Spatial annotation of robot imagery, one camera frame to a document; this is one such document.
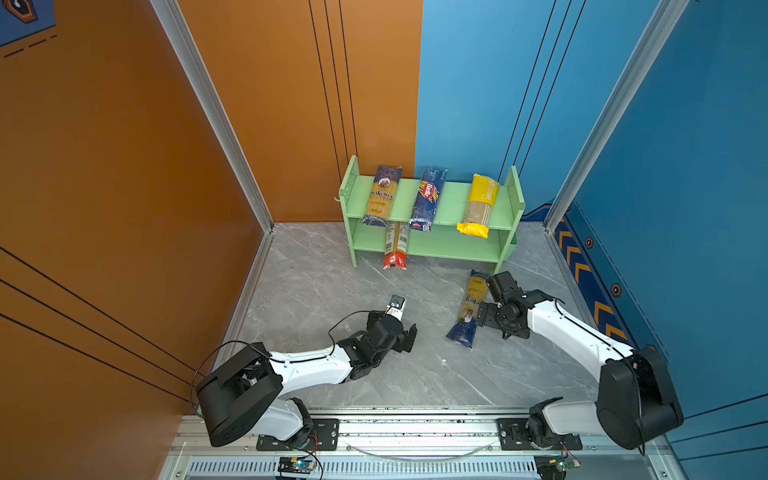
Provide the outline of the red spaghetti bag white label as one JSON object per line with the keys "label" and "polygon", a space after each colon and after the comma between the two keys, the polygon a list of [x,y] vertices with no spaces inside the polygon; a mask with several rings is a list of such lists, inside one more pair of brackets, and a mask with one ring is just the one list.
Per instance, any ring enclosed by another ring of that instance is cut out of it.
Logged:
{"label": "red spaghetti bag white label", "polygon": [[385,235],[385,257],[383,268],[407,268],[407,249],[410,226],[406,222],[389,222]]}

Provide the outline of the yellow Pastatime spaghetti bag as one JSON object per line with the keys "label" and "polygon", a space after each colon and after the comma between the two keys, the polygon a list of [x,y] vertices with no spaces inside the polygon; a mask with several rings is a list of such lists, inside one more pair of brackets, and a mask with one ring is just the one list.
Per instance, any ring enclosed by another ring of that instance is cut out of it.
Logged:
{"label": "yellow Pastatime spaghetti bag", "polygon": [[489,220],[498,196],[500,184],[490,177],[475,174],[462,221],[457,231],[464,235],[487,239]]}

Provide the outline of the blue Barilla spaghetti box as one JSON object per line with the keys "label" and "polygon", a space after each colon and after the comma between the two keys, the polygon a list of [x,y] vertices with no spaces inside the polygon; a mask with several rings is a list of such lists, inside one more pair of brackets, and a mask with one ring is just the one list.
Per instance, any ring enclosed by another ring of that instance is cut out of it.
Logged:
{"label": "blue Barilla spaghetti box", "polygon": [[448,170],[445,168],[427,167],[424,170],[409,220],[412,230],[422,232],[432,230],[447,174]]}

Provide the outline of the Ankara spaghetti bag blue yellow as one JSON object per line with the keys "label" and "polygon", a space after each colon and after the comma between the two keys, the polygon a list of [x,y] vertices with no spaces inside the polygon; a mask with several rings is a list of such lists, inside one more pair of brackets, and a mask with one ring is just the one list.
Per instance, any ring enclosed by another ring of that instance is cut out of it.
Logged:
{"label": "Ankara spaghetti bag blue yellow", "polygon": [[362,223],[386,227],[396,196],[402,168],[380,165],[374,177]]}

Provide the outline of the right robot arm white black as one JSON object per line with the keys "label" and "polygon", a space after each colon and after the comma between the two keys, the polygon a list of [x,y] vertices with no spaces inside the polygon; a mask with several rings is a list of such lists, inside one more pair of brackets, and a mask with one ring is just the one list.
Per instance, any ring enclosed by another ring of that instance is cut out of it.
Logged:
{"label": "right robot arm white black", "polygon": [[574,434],[604,435],[634,450],[683,425],[682,406],[658,351],[609,338],[573,317],[558,298],[523,290],[508,272],[486,285],[492,299],[481,304],[478,324],[500,330],[504,338],[542,336],[598,382],[591,401],[555,397],[530,408],[525,432],[534,447],[549,449]]}

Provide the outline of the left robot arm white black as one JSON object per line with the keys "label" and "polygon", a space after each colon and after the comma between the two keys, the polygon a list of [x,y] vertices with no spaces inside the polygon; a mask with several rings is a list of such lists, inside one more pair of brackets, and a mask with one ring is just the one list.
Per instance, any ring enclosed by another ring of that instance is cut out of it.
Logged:
{"label": "left robot arm white black", "polygon": [[315,422],[291,394],[359,380],[389,353],[411,352],[417,335],[415,325],[404,327],[402,310],[390,306],[370,311],[364,330],[322,350],[281,353],[261,342],[244,346],[195,387],[210,445],[224,447],[256,435],[290,449],[307,446]]}

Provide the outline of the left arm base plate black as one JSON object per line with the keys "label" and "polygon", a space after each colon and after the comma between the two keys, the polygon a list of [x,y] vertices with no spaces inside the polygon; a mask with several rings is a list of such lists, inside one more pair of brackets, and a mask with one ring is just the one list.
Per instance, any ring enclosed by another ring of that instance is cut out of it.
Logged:
{"label": "left arm base plate black", "polygon": [[256,450],[265,452],[335,451],[338,445],[340,422],[337,418],[319,418],[311,426],[302,427],[285,441],[273,436],[260,435]]}

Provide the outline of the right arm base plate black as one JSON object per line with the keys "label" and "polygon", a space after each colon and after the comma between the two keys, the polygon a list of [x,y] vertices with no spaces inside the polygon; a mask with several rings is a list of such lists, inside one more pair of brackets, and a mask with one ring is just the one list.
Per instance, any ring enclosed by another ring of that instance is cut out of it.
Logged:
{"label": "right arm base plate black", "polygon": [[559,450],[562,447],[575,451],[583,449],[578,435],[557,435],[536,418],[500,418],[496,420],[496,426],[504,451]]}

